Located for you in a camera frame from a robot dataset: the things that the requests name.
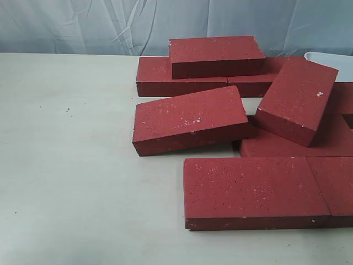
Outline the middle row red brick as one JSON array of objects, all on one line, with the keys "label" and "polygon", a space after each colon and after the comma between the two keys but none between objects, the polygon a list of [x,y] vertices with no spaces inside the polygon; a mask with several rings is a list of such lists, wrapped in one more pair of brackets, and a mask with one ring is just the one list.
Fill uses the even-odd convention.
[{"label": "middle row red brick", "polygon": [[268,131],[255,128],[255,135],[239,144],[241,157],[339,157],[352,156],[352,129],[341,115],[322,117],[310,147],[304,147]]}]

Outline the white backdrop cloth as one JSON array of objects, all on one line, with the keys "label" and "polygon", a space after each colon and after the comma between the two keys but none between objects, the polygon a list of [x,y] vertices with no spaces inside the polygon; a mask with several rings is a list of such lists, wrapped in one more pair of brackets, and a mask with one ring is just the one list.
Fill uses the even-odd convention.
[{"label": "white backdrop cloth", "polygon": [[168,54],[168,41],[255,37],[267,57],[352,54],[351,1],[2,1],[1,51]]}]

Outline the white plastic tray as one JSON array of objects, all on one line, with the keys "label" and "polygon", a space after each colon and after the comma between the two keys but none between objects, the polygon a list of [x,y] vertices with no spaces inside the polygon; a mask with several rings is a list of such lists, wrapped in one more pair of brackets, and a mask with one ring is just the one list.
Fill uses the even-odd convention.
[{"label": "white plastic tray", "polygon": [[353,57],[348,55],[328,54],[323,52],[306,52],[304,58],[324,66],[339,70],[336,82],[353,81]]}]

